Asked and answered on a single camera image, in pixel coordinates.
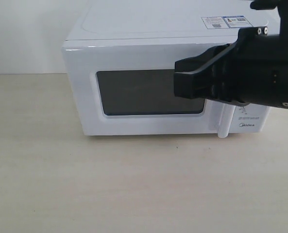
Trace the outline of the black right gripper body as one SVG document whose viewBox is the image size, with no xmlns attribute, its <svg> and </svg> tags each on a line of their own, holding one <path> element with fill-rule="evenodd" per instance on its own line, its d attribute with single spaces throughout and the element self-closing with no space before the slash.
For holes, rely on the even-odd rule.
<svg viewBox="0 0 288 233">
<path fill-rule="evenodd" d="M 173 81 L 176 97 L 288 109 L 288 29 L 240 29 L 235 43 L 177 61 Z"/>
</svg>

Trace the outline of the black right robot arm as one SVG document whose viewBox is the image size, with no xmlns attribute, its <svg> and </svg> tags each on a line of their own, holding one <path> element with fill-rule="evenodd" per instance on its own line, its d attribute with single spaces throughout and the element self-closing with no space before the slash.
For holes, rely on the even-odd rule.
<svg viewBox="0 0 288 233">
<path fill-rule="evenodd" d="M 288 109 L 288 0 L 254 0 L 250 7 L 277 9 L 279 34 L 269 35 L 266 26 L 242 28 L 235 43 L 177 61 L 176 97 Z"/>
</svg>

